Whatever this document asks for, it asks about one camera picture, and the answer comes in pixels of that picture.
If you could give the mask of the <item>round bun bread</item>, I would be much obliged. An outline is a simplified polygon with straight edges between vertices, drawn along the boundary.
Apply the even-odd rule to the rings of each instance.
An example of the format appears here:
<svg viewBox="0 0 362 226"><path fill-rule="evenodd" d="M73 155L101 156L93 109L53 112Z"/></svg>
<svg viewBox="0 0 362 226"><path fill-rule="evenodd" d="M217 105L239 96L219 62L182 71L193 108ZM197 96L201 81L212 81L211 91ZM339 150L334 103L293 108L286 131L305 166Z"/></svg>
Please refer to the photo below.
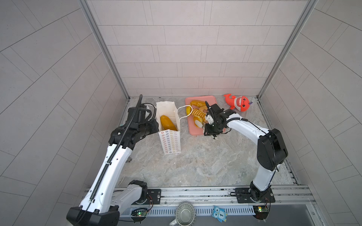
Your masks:
<svg viewBox="0 0 362 226"><path fill-rule="evenodd" d="M198 115L193 116L193 120L194 120L194 123L195 123L195 125L197 127L203 128L203 122L204 121L200 116L198 116Z"/></svg>

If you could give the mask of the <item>spiral twisted bread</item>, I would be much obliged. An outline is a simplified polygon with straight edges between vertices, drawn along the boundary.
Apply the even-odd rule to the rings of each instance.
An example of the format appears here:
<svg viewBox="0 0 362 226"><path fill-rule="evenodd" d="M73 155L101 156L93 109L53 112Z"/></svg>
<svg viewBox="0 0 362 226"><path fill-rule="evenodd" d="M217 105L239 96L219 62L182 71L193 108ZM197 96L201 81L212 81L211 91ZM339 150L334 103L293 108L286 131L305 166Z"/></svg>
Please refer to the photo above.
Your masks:
<svg viewBox="0 0 362 226"><path fill-rule="evenodd" d="M191 114L193 116L199 116L202 119L202 121L204 121L206 118L206 114L203 111L200 111L199 109L193 109Z"/></svg>

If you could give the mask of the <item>long oval bread loaf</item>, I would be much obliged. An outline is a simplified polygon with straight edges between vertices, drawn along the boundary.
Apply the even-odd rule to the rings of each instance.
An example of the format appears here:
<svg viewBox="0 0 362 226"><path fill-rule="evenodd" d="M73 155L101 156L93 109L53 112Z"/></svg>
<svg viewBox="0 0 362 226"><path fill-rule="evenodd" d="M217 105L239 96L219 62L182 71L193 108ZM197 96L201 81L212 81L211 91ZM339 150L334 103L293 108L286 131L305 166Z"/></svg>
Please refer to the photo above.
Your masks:
<svg viewBox="0 0 362 226"><path fill-rule="evenodd" d="M165 130L177 131L176 125L172 122L172 120L168 116L162 115L160 117L160 122L163 131Z"/></svg>

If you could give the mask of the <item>white printed paper bag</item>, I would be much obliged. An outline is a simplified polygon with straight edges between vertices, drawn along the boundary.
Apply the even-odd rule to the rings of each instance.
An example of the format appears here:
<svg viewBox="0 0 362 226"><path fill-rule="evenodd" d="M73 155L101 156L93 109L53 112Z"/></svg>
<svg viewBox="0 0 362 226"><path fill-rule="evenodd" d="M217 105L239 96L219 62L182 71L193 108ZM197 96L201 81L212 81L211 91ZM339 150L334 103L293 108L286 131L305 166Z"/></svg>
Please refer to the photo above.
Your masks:
<svg viewBox="0 0 362 226"><path fill-rule="evenodd" d="M180 121L182 118L187 118L189 115L179 117L178 112L182 108L186 108L188 105L177 108L175 102L161 101L156 103L156 121L159 125L158 135L160 137L161 146L164 155L175 154L181 152L181 126ZM176 125L177 131L162 130L160 117L162 115L168 116L172 122Z"/></svg>

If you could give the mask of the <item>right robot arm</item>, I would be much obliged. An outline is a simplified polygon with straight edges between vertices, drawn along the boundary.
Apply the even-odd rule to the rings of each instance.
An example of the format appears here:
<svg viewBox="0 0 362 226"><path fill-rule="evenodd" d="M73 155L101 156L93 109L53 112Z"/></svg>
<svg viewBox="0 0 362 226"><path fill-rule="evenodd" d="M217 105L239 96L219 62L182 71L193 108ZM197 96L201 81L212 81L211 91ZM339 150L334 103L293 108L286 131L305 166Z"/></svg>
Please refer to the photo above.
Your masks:
<svg viewBox="0 0 362 226"><path fill-rule="evenodd" d="M235 111L224 110L217 104L209 105L206 103L206 107L208 123L205 124L205 136L213 136L213 139L216 139L218 135L223 134L224 129L230 128L257 145L256 158L259 167L249 189L236 188L230 195L235 196L239 203L275 202L271 190L271 181L275 172L279 170L279 166L288 156L281 132L278 129L269 130L257 126Z"/></svg>

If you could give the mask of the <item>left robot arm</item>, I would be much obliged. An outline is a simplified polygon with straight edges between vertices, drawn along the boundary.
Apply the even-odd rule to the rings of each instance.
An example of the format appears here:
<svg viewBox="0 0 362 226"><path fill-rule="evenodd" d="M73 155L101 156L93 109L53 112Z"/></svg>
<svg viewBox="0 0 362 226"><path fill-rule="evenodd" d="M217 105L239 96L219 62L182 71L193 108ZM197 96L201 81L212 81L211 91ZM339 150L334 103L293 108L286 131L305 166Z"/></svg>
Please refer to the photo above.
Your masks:
<svg viewBox="0 0 362 226"><path fill-rule="evenodd" d="M147 200L147 183L133 180L111 204L119 175L137 142L147 135L158 133L156 107L138 101L128 109L124 125L114 129L108 141L107 152L89 192L78 207L67 213L73 226L116 226L120 215L134 202Z"/></svg>

